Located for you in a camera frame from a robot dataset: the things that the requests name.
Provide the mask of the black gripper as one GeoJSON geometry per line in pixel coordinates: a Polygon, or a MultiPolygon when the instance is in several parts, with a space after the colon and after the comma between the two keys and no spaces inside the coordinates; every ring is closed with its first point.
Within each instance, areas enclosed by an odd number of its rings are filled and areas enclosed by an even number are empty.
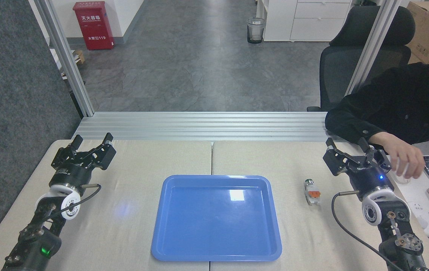
{"type": "Polygon", "coordinates": [[[87,152],[76,152],[82,141],[83,138],[77,134],[65,148],[58,149],[51,163],[51,166],[57,169],[51,178],[50,186],[68,184],[79,189],[81,185],[89,183],[94,168],[106,170],[117,153],[111,144],[113,135],[109,132],[105,135],[103,142],[96,148],[87,152]],[[62,165],[74,158],[76,165],[62,165]]]}
{"type": "MultiPolygon", "coordinates": [[[[327,150],[323,156],[323,161],[333,176],[345,173],[349,165],[359,165],[359,162],[353,156],[337,149],[331,137],[328,137],[325,144],[327,145],[327,150]]],[[[350,184],[354,190],[359,191],[358,196],[366,196],[378,189],[389,188],[393,190],[394,186],[385,173],[392,169],[390,160],[385,152],[369,145],[364,137],[361,137],[357,144],[365,153],[365,158],[362,159],[361,164],[364,166],[373,165],[379,167],[355,168],[354,171],[348,172],[350,184]]]]}

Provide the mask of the person's hand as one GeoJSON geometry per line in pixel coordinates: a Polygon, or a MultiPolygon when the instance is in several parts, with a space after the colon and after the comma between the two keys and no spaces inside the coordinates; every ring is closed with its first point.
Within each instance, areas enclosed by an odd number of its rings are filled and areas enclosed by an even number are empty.
{"type": "Polygon", "coordinates": [[[426,163],[420,149],[401,140],[390,141],[383,147],[390,155],[397,176],[405,179],[418,179],[421,176],[426,163]]]}

